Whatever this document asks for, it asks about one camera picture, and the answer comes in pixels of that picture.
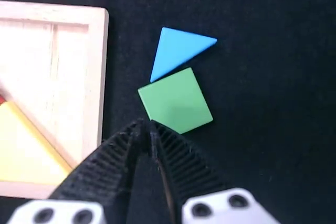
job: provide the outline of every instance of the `yellow tangram piece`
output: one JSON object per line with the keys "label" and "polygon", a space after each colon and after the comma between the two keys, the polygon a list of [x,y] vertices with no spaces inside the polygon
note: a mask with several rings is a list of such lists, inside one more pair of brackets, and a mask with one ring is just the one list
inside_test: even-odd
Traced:
{"label": "yellow tangram piece", "polygon": [[0,105],[0,180],[58,185],[71,167],[12,102]]}

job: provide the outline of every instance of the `green square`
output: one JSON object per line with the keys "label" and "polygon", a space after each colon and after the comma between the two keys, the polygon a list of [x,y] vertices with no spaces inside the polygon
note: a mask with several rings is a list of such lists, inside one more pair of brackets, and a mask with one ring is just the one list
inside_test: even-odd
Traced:
{"label": "green square", "polygon": [[151,120],[182,134],[213,120],[191,68],[138,90]]}

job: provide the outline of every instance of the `wooden tray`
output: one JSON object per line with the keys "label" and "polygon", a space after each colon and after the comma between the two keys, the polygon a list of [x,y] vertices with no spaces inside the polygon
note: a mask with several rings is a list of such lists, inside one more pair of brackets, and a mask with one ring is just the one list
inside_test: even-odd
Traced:
{"label": "wooden tray", "polygon": [[101,143],[107,32],[103,8],[0,1],[3,95],[72,167]]}

